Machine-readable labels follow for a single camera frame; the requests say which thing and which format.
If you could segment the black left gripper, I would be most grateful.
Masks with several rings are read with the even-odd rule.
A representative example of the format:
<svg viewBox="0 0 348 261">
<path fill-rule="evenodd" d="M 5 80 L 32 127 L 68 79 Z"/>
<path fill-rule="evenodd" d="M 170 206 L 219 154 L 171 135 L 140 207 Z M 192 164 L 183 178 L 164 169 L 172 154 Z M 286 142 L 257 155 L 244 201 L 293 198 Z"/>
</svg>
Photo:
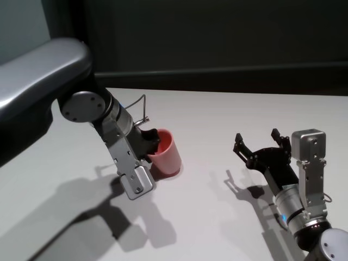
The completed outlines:
<svg viewBox="0 0 348 261">
<path fill-rule="evenodd" d="M 146 161 L 151 164 L 152 160 L 147 155 L 147 143 L 142 137 L 141 130 L 134 127 L 129 133 L 129 144 L 138 160 Z M 156 154 L 158 151 L 158 146 L 160 144 L 160 136 L 158 130 L 153 128 L 150 129 L 150 149 L 148 154 Z"/>
</svg>

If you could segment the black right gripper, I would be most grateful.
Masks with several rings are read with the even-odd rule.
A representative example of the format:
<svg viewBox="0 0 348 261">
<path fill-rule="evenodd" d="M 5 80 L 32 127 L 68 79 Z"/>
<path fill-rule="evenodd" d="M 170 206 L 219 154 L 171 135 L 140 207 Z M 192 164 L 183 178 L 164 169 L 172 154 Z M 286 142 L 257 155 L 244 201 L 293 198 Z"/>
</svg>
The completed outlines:
<svg viewBox="0 0 348 261">
<path fill-rule="evenodd" d="M 290 166 L 290 137 L 281 136 L 277 128 L 272 130 L 271 137 L 280 148 L 269 147 L 251 152 L 244 144 L 241 134 L 237 133 L 233 152 L 248 169 L 262 173 L 272 193 L 277 195 L 284 186 L 297 184 L 299 179 Z"/>
</svg>

